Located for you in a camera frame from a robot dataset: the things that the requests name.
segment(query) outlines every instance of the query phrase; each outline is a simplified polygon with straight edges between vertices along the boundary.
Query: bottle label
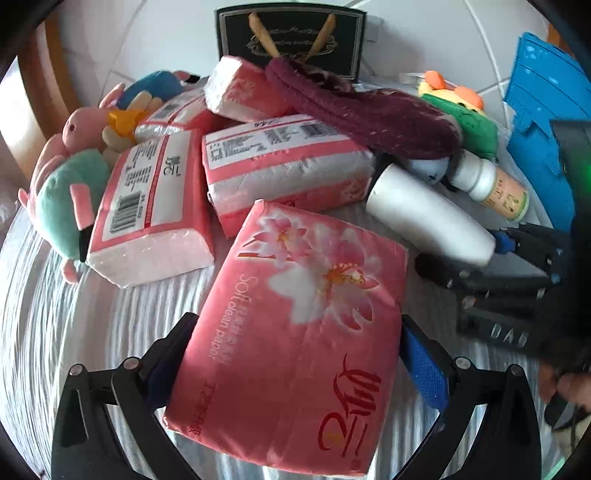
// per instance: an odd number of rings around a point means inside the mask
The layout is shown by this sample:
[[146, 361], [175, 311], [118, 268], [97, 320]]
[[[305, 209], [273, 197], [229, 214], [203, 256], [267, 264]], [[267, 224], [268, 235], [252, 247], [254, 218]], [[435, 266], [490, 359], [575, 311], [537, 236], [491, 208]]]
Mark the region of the bottle label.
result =
[[496, 169], [495, 184], [490, 195], [482, 202], [508, 220], [517, 220], [524, 213], [528, 193], [516, 179], [500, 168]]

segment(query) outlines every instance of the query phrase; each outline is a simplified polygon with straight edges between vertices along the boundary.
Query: pink tissue pack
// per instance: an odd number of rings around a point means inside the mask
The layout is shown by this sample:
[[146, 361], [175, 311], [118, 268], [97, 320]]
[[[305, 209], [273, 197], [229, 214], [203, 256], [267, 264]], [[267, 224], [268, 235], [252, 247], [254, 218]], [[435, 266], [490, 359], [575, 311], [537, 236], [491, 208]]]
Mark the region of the pink tissue pack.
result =
[[308, 115], [238, 125], [203, 137], [209, 200], [235, 236], [256, 200], [321, 212], [365, 198], [375, 159]]
[[165, 424], [259, 465], [363, 475], [388, 408], [407, 252], [260, 200], [207, 298]]
[[203, 89], [212, 112], [240, 122], [295, 112], [261, 68], [239, 57], [222, 57]]
[[121, 154], [100, 204], [86, 257], [100, 275], [133, 286], [213, 265], [199, 131]]
[[187, 90], [171, 98], [135, 128], [135, 139], [145, 142], [155, 137], [197, 129], [202, 134], [230, 126], [232, 121], [207, 110], [202, 88]]

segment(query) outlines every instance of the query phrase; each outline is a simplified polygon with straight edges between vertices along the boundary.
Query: blue gripper pad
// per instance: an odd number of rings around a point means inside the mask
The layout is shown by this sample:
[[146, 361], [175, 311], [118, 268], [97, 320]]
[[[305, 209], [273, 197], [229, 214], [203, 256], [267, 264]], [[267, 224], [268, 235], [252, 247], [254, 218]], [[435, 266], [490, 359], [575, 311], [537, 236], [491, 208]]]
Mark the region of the blue gripper pad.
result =
[[441, 412], [445, 410], [449, 402], [449, 384], [447, 377], [437, 366], [427, 349], [427, 345], [432, 340], [428, 340], [424, 335], [419, 340], [420, 334], [422, 332], [412, 332], [406, 322], [402, 322], [400, 358], [423, 400], [431, 408]]

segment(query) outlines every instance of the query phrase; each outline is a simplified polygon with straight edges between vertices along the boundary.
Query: teal plush toy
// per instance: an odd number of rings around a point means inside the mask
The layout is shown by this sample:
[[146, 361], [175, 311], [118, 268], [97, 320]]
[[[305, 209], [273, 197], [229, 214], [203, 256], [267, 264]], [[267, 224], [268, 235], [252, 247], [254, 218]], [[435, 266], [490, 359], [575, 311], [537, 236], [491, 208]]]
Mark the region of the teal plush toy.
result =
[[110, 175], [98, 150], [57, 155], [33, 179], [27, 198], [20, 198], [37, 232], [64, 258], [61, 272], [68, 283], [78, 280], [73, 261], [86, 259]]

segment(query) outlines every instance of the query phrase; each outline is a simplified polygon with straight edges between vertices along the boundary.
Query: screw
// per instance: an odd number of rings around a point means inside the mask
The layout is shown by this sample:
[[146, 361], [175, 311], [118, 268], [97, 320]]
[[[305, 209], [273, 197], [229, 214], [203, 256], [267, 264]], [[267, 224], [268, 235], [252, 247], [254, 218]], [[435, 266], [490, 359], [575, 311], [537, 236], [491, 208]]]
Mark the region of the screw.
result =
[[123, 362], [123, 368], [125, 368], [126, 370], [135, 370], [139, 365], [139, 358], [137, 358], [136, 356], [130, 356], [129, 358], [126, 358], [125, 361]]
[[472, 366], [472, 362], [470, 362], [465, 356], [459, 356], [456, 358], [456, 367], [462, 370], [468, 370]]
[[476, 303], [476, 297], [473, 297], [472, 295], [468, 295], [467, 297], [464, 297], [462, 300], [462, 308], [464, 310], [471, 309], [475, 303]]
[[511, 368], [509, 370], [516, 377], [520, 377], [524, 373], [523, 369], [519, 365], [511, 365]]
[[70, 368], [70, 375], [74, 377], [80, 375], [82, 373], [83, 368], [84, 367], [81, 364], [72, 365], [72, 367]]

